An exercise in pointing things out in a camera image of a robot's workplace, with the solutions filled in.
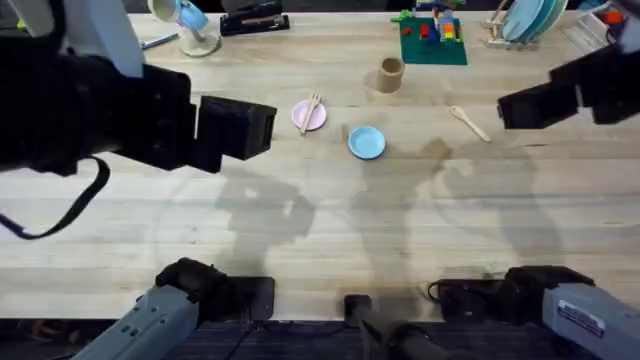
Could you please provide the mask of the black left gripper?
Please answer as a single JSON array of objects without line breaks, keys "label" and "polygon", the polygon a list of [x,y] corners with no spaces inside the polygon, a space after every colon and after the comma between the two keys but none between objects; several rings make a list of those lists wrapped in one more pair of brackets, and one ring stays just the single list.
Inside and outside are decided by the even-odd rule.
[{"label": "black left gripper", "polygon": [[172,170],[215,174],[222,155],[248,160],[271,148],[277,109],[203,96],[198,139],[191,81],[145,65],[139,78],[105,58],[62,54],[27,38],[1,41],[1,168],[68,176],[80,159],[114,152]]}]

